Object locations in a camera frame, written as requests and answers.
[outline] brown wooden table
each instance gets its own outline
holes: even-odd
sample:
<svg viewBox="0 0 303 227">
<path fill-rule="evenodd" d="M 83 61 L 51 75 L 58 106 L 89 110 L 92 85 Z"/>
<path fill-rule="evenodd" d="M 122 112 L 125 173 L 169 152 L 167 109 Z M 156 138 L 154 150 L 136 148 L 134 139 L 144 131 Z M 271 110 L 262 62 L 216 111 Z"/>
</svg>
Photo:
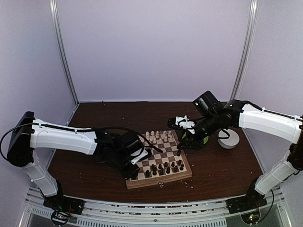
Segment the brown wooden table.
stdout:
<svg viewBox="0 0 303 227">
<path fill-rule="evenodd" d="M 167 130 L 170 117 L 201 117 L 192 103 L 82 103 L 70 126 L 124 126 L 141 133 Z M 193 176 L 182 183 L 166 183 L 127 189 L 125 179 L 95 156 L 58 150 L 49 171 L 69 196 L 118 202 L 200 201 L 245 194 L 251 181 L 262 172 L 241 129 L 236 148 L 225 150 L 213 135 L 202 150 L 185 150 Z"/>
</svg>

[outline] wooden chessboard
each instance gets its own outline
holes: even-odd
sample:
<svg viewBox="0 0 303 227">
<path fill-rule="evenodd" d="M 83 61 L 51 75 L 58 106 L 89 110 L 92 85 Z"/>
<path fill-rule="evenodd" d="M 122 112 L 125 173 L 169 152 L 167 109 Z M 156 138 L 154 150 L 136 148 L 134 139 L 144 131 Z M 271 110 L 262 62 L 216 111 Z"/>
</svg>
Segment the wooden chessboard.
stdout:
<svg viewBox="0 0 303 227">
<path fill-rule="evenodd" d="M 182 180 L 192 176 L 192 172 L 184 151 L 181 150 L 180 156 L 177 156 L 178 153 L 177 145 L 179 144 L 179 142 L 176 132 L 174 130 L 171 130 L 170 134 L 172 136 L 171 138 L 168 137 L 167 141 L 165 141 L 165 135 L 163 134 L 163 131 L 159 132 L 159 138 L 156 138 L 156 134 L 154 136 L 149 137 L 150 142 L 156 147 L 163 150 L 163 153 L 159 153 L 154 149 L 152 149 L 151 157 L 143 161 L 137 162 L 137 165 L 140 168 L 139 174 L 135 179 L 126 180 L 126 186 L 128 189 L 140 188 L 140 187 L 146 187 L 151 185 L 157 185 L 159 183 Z M 142 138 L 140 139 L 145 146 L 148 146 L 148 143 L 146 141 L 144 141 Z M 183 170 L 180 170 L 181 164 L 177 165 L 177 161 L 179 160 L 181 160 L 181 164 L 184 164 Z M 167 167 L 164 166 L 165 162 L 167 162 L 168 166 L 170 167 L 169 174 L 166 173 Z M 171 167 L 173 162 L 175 166 L 178 167 L 176 172 L 174 172 L 174 168 Z M 151 166 L 153 164 L 157 167 L 156 175 L 152 174 L 153 170 Z M 161 164 L 162 167 L 164 168 L 163 175 L 159 175 L 159 171 L 160 171 L 159 164 Z M 150 171 L 150 176 L 148 177 L 146 176 L 146 170 Z"/>
</svg>

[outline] white plastic part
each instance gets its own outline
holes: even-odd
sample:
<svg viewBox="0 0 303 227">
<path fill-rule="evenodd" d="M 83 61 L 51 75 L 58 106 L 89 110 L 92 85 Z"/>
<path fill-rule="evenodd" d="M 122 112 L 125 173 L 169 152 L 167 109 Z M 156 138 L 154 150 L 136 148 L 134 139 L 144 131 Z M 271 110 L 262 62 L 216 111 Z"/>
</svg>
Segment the white plastic part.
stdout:
<svg viewBox="0 0 303 227">
<path fill-rule="evenodd" d="M 239 127 L 244 129 L 255 129 L 268 134 L 279 136 L 291 143 L 297 143 L 302 130 L 299 128 L 302 120 L 298 116 L 291 116 L 295 119 L 265 112 L 265 109 L 258 110 L 250 104 L 244 105 L 243 113 L 240 113 Z"/>
<path fill-rule="evenodd" d="M 140 152 L 141 152 L 141 149 L 139 149 L 139 150 L 135 151 L 134 153 L 132 153 L 131 156 L 139 155 Z M 145 156 L 147 156 L 147 155 L 148 155 L 148 152 L 144 149 L 144 150 L 142 151 L 142 154 L 141 154 L 141 155 L 139 155 L 138 157 L 135 157 L 134 159 L 132 159 L 132 161 L 131 161 L 132 164 L 135 165 L 141 158 L 143 158 L 143 157 L 145 157 Z"/>
<path fill-rule="evenodd" d="M 40 164 L 39 158 L 33 152 L 34 162 L 27 164 L 22 169 L 26 172 L 31 182 L 35 183 L 43 195 L 46 197 L 56 195 L 58 192 L 58 185 L 56 180 L 49 174 L 45 166 Z"/>
<path fill-rule="evenodd" d="M 77 132 L 78 130 L 83 129 L 51 124 L 48 122 L 43 122 L 40 119 L 35 119 L 34 123 L 38 123 L 40 125 L 32 126 L 32 129 L 35 130 L 35 132 L 31 134 L 31 148 L 56 148 L 63 150 L 72 150 L 84 153 L 86 155 L 92 155 L 96 149 L 96 134 L 93 131 Z M 58 126 L 66 129 L 73 129 L 74 131 L 52 129 L 41 126 L 42 124 Z"/>
<path fill-rule="evenodd" d="M 260 176 L 255 184 L 255 190 L 262 195 L 268 193 L 272 188 L 284 182 L 292 174 L 298 172 L 290 162 L 287 162 L 289 152 L 276 164 L 270 172 Z"/>
<path fill-rule="evenodd" d="M 240 138 L 235 131 L 231 129 L 227 129 L 226 131 L 230 134 L 230 137 L 228 139 L 218 139 L 218 142 L 221 147 L 225 149 L 232 149 L 239 143 Z M 227 137 L 227 134 L 220 131 L 218 137 Z"/>
<path fill-rule="evenodd" d="M 189 121 L 186 115 L 184 117 L 176 117 L 175 124 L 182 127 L 183 129 L 188 129 L 188 131 L 191 132 L 192 134 L 195 133 L 195 130 L 191 129 L 195 126 L 195 123 Z"/>
</svg>

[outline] chessboard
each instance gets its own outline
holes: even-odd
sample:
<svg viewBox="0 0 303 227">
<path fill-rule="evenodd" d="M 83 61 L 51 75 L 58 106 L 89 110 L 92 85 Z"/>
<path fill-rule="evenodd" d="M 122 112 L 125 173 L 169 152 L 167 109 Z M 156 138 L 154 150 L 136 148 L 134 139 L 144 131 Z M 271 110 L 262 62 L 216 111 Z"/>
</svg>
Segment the chessboard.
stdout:
<svg viewBox="0 0 303 227">
<path fill-rule="evenodd" d="M 174 130 L 146 132 L 146 138 L 163 153 L 151 148 L 151 157 L 137 162 L 139 173 L 135 179 L 126 180 L 128 189 L 182 180 L 192 176 L 190 166 L 183 150 L 178 150 L 178 137 Z M 149 144 L 140 137 L 141 142 Z"/>
</svg>

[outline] white wall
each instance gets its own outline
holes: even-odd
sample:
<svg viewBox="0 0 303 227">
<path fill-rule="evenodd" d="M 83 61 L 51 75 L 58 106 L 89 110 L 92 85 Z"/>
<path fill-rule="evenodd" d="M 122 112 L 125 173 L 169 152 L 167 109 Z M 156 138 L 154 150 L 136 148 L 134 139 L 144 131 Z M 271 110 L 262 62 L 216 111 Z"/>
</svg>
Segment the white wall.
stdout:
<svg viewBox="0 0 303 227">
<path fill-rule="evenodd" d="M 48 0 L 0 1 L 0 135 L 25 111 L 65 124 L 74 104 L 64 77 Z M 2 148 L 6 154 L 8 140 Z M 44 163 L 50 150 L 39 153 Z M 0 158 L 0 225 L 14 227 L 29 188 L 19 168 Z"/>
<path fill-rule="evenodd" d="M 227 101 L 249 0 L 59 0 L 80 101 Z"/>
<path fill-rule="evenodd" d="M 239 99 L 286 114 L 303 114 L 303 1 L 260 1 L 253 48 Z M 258 131 L 249 137 L 265 169 L 281 159 L 290 143 Z M 303 226 L 303 174 L 282 190 L 295 227 Z"/>
</svg>

